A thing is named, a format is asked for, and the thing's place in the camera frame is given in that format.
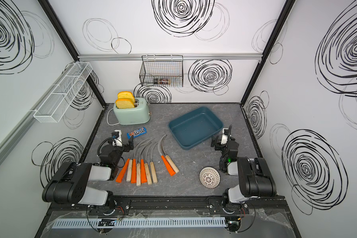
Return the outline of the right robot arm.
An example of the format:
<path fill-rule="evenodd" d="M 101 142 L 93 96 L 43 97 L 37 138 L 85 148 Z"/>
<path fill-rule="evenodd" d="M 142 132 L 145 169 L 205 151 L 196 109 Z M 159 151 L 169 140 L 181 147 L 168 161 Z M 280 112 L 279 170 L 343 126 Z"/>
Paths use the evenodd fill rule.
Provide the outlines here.
<path fill-rule="evenodd" d="M 225 204 L 277 195 L 275 181 L 264 158 L 239 157 L 239 144 L 230 135 L 212 136 L 211 147 L 221 152 L 220 171 L 238 177 L 238 185 L 226 189 L 223 194 Z"/>

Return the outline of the orange handled sickle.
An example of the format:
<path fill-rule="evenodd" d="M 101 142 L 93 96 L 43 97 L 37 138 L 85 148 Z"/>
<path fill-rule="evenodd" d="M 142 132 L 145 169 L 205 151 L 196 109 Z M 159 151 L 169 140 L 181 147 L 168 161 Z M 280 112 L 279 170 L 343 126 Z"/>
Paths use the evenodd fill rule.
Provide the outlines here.
<path fill-rule="evenodd" d="M 159 141 L 158 141 L 158 152 L 160 154 L 161 159 L 164 162 L 164 165 L 168 171 L 168 173 L 170 174 L 170 176 L 175 175 L 175 171 L 173 170 L 173 168 L 171 167 L 171 165 L 169 164 L 169 162 L 167 161 L 167 159 L 165 158 L 165 154 L 163 153 L 163 140 L 165 139 L 167 135 L 164 135 Z"/>

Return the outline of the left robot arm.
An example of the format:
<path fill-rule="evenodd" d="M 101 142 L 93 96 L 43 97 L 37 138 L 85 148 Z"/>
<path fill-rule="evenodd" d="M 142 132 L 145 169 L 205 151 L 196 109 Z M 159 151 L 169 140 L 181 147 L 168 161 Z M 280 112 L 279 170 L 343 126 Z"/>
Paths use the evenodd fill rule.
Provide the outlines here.
<path fill-rule="evenodd" d="M 134 149 L 134 136 L 127 144 L 118 146 L 118 138 L 113 136 L 101 142 L 97 149 L 99 164 L 93 163 L 63 163 L 42 192 L 44 202 L 56 204 L 84 204 L 105 206 L 116 209 L 117 203 L 111 191 L 89 187 L 89 181 L 114 180 L 118 171 L 118 162 L 124 152 Z"/>

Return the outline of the wooden handled sickle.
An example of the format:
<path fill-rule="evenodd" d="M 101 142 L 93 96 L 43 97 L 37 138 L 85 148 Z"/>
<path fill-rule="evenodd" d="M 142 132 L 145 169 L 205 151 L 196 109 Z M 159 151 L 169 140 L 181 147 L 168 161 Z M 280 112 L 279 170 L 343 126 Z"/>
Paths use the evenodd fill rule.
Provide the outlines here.
<path fill-rule="evenodd" d="M 160 147 L 161 147 L 162 153 L 163 153 L 164 157 L 166 158 L 167 162 L 170 164 L 173 171 L 177 174 L 179 172 L 179 169 L 177 168 L 177 166 L 174 164 L 174 162 L 172 161 L 172 159 L 170 158 L 170 156 L 166 153 L 166 151 L 164 149 L 164 139 L 166 137 L 167 137 L 166 134 L 162 137 Z"/>

